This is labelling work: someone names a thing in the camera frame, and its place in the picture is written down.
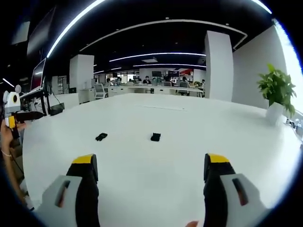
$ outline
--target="ceiling light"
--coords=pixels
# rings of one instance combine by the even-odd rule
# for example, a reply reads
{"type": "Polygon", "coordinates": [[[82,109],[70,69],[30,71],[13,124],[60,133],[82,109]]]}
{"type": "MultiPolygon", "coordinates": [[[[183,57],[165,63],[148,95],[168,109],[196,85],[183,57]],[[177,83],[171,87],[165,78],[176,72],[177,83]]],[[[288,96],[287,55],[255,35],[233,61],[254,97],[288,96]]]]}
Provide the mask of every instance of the ceiling light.
{"type": "Polygon", "coordinates": [[[272,12],[270,11],[270,9],[264,5],[261,1],[259,0],[252,0],[254,3],[257,3],[259,6],[261,6],[263,9],[265,9],[269,14],[272,14],[272,12]]]}
{"type": "Polygon", "coordinates": [[[58,43],[62,40],[62,38],[65,36],[65,34],[70,30],[70,28],[78,21],[80,20],[85,14],[87,14],[88,12],[90,12],[93,8],[95,8],[97,5],[99,5],[100,3],[104,2],[105,0],[96,0],[93,3],[91,3],[88,7],[86,7],[80,14],[78,14],[78,16],[76,16],[74,18],[74,20],[72,20],[68,26],[63,30],[63,32],[59,35],[59,37],[56,39],[56,41],[54,42],[54,44],[52,45],[50,51],[47,54],[47,58],[49,58],[52,54],[52,52],[54,51],[55,47],[58,45],[58,43]]]}
{"type": "Polygon", "coordinates": [[[155,66],[155,65],[181,65],[181,66],[192,66],[192,67],[202,67],[206,68],[204,65],[187,65],[187,64],[146,64],[146,65],[134,65],[133,67],[139,67],[139,66],[155,66]]]}
{"type": "Polygon", "coordinates": [[[126,59],[126,58],[135,58],[135,57],[143,57],[143,56],[149,56],[149,55],[160,55],[160,54],[184,54],[184,55],[206,56],[205,54],[201,54],[201,53],[180,53],[180,52],[147,53],[147,54],[134,55],[134,56],[124,57],[124,58],[118,58],[118,59],[110,60],[109,62],[122,60],[122,59],[126,59]]]}
{"type": "Polygon", "coordinates": [[[155,63],[155,62],[158,62],[156,58],[144,59],[142,61],[145,62],[145,63],[155,63]]]}
{"type": "Polygon", "coordinates": [[[9,85],[11,85],[12,87],[15,87],[14,85],[12,85],[11,83],[9,83],[6,79],[2,78],[5,82],[7,82],[9,85]]]}
{"type": "Polygon", "coordinates": [[[99,72],[94,72],[94,74],[96,74],[96,73],[100,73],[100,72],[104,72],[104,70],[103,70],[103,71],[99,71],[99,72]]]}

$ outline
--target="finger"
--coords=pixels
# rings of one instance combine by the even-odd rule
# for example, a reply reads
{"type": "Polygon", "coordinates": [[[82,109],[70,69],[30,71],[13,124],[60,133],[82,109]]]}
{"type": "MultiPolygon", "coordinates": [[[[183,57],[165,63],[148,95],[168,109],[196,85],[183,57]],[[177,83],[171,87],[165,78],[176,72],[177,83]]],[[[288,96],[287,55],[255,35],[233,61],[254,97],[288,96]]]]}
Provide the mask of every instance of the finger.
{"type": "Polygon", "coordinates": [[[27,124],[22,123],[22,124],[17,124],[17,129],[18,131],[22,131],[23,129],[25,129],[27,126],[27,124]]]}
{"type": "Polygon", "coordinates": [[[198,225],[198,222],[197,221],[192,221],[192,222],[189,222],[186,227],[196,227],[198,225]]]}

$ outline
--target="yellow label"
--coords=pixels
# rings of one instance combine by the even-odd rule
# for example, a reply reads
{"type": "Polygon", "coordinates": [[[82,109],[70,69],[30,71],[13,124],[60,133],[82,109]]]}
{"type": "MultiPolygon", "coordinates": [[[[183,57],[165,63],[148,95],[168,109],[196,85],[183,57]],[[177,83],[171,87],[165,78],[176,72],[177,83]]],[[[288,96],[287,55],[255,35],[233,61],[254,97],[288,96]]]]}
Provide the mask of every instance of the yellow label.
{"type": "Polygon", "coordinates": [[[210,162],[229,162],[229,160],[222,155],[208,154],[210,162]]]}
{"type": "Polygon", "coordinates": [[[93,156],[93,154],[78,157],[72,163],[73,164],[90,163],[92,156],[93,156]]]}
{"type": "Polygon", "coordinates": [[[13,129],[16,126],[14,116],[9,116],[9,128],[13,129]]]}

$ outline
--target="office chair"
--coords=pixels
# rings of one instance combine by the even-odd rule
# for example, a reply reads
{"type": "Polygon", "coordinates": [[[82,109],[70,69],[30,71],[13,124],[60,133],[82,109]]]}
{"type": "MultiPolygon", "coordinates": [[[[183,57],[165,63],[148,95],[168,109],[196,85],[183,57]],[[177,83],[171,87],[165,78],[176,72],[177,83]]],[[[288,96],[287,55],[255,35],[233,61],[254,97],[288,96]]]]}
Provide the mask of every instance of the office chair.
{"type": "Polygon", "coordinates": [[[171,87],[171,82],[169,82],[169,81],[164,81],[164,82],[163,82],[163,86],[165,86],[165,87],[171,87]]]}
{"type": "Polygon", "coordinates": [[[105,92],[103,84],[95,84],[95,99],[102,99],[102,98],[108,98],[108,93],[105,92]]]}
{"type": "MultiPolygon", "coordinates": [[[[180,84],[179,84],[179,87],[186,87],[186,88],[189,88],[189,84],[188,82],[185,82],[185,81],[180,81],[180,84]]],[[[189,96],[189,92],[188,91],[178,91],[179,94],[181,94],[182,96],[183,95],[187,95],[189,96]]]]}

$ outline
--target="human hand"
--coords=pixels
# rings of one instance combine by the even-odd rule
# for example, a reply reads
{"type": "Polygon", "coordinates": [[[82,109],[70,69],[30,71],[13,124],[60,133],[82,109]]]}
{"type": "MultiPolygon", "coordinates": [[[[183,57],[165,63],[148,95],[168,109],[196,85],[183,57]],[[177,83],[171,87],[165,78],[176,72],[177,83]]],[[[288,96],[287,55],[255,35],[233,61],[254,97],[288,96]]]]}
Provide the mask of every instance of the human hand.
{"type": "MultiPolygon", "coordinates": [[[[17,123],[17,129],[18,131],[21,131],[25,129],[26,124],[25,123],[17,123]]],[[[6,126],[5,120],[2,120],[1,124],[1,146],[7,147],[13,140],[13,134],[11,133],[11,129],[6,126]]]]}
{"type": "Polygon", "coordinates": [[[198,221],[189,222],[185,227],[197,227],[198,221]]]}

